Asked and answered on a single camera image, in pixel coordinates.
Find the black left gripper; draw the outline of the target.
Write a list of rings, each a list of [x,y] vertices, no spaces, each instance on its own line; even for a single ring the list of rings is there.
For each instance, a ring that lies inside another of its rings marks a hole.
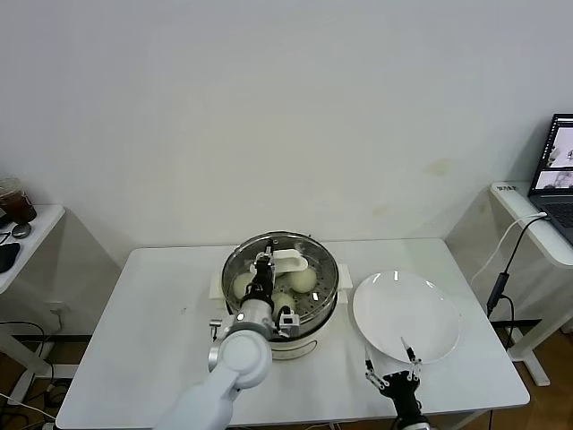
[[[255,276],[247,285],[244,301],[255,299],[274,305],[271,298],[274,289],[274,269],[270,266],[274,264],[273,253],[273,244],[270,244],[266,246],[265,252],[256,255],[252,263]]]

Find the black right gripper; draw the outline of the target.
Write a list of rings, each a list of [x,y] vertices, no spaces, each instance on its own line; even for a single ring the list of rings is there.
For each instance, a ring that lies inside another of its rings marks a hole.
[[[391,399],[399,417],[421,416],[421,407],[415,396],[420,385],[422,360],[417,357],[413,348],[400,338],[410,363],[409,371],[403,370],[386,374],[382,378],[375,372],[369,349],[364,348],[365,378],[378,391]]]

